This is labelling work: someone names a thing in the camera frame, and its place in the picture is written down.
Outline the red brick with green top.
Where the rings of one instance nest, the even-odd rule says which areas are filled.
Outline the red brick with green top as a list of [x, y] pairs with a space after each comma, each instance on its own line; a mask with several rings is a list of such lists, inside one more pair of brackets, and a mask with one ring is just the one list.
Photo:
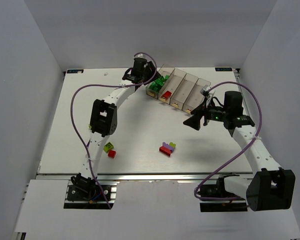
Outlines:
[[171, 97], [172, 93], [170, 91], [166, 91], [161, 97], [164, 99], [164, 100], [167, 100]]

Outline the lime small brick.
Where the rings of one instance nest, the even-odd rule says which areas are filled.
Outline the lime small brick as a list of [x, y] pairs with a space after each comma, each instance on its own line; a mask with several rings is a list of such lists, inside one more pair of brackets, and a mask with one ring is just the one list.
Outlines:
[[174, 149], [176, 148], [176, 144], [173, 143], [173, 142], [170, 142], [170, 143], [169, 143], [169, 146], [171, 146], [171, 147], [174, 148]]

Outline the lilac purple brick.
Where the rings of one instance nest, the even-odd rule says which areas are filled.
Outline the lilac purple brick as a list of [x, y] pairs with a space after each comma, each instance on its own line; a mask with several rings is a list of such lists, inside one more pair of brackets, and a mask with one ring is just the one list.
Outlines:
[[169, 143], [163, 142], [162, 146], [169, 149], [171, 152], [173, 152], [175, 150], [175, 148], [169, 146]]

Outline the lime yellow brick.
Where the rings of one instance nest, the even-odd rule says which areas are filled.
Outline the lime yellow brick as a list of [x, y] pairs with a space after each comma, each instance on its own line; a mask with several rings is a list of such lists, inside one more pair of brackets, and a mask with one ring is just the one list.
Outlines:
[[103, 150], [108, 153], [109, 151], [111, 151], [112, 149], [114, 149], [114, 145], [111, 142], [108, 142], [104, 145]]

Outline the red small brick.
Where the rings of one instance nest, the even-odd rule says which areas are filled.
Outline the red small brick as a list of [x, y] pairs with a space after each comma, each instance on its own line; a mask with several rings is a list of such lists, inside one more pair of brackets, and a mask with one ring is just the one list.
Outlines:
[[116, 157], [117, 152], [115, 150], [110, 150], [108, 152], [108, 157], [114, 159]]

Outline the green long brick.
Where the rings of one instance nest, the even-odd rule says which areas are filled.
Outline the green long brick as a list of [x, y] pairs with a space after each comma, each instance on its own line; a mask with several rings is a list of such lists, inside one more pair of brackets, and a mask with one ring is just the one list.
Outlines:
[[163, 77], [160, 77], [160, 78], [157, 78], [154, 82], [155, 82], [156, 85], [162, 87], [165, 84], [166, 79], [163, 78]]

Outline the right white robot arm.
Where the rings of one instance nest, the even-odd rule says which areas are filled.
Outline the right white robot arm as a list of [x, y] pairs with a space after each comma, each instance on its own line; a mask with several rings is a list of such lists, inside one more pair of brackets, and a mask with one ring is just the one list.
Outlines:
[[290, 169], [283, 169], [258, 138], [255, 123], [243, 113], [243, 96], [239, 91], [227, 91], [224, 103], [215, 105], [210, 95], [191, 111], [185, 126], [200, 130], [209, 121], [222, 122], [230, 136], [237, 142], [253, 173], [252, 180], [238, 174], [219, 175], [214, 185], [201, 182], [194, 195], [201, 201], [245, 200], [254, 212], [286, 210], [291, 207], [296, 176]]

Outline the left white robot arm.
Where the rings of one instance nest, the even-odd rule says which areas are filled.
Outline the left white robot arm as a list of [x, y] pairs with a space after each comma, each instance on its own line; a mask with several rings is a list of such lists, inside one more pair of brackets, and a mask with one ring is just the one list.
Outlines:
[[[82, 162], [79, 173], [84, 178], [96, 179], [98, 165], [101, 160], [104, 146], [110, 135], [118, 126], [118, 109], [123, 102], [136, 90], [148, 83], [151, 83], [159, 76], [157, 63], [144, 52], [136, 53], [133, 57], [134, 63], [131, 68], [125, 71], [122, 80], [117, 85], [88, 84], [80, 87], [72, 96], [70, 102], [70, 119], [75, 133], [82, 142], [86, 155]], [[89, 87], [112, 88], [113, 91], [103, 99], [96, 99], [92, 104], [90, 115], [90, 137], [86, 143], [81, 137], [74, 121], [74, 101], [77, 94]]]

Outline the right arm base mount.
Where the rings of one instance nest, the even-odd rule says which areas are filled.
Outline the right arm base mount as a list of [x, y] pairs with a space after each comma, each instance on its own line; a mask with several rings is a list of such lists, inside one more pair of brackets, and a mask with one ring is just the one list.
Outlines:
[[238, 177], [237, 174], [221, 174], [213, 184], [203, 184], [198, 191], [201, 198], [215, 198], [201, 200], [199, 203], [201, 213], [234, 213], [247, 212], [247, 202], [234, 193], [227, 192], [224, 180], [227, 177]]

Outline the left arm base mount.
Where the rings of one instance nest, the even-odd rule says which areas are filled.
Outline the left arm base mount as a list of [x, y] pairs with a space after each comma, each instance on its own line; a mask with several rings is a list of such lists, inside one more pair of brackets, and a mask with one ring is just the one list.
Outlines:
[[77, 174], [70, 178], [63, 208], [73, 210], [110, 210], [116, 199], [117, 182], [101, 180]]

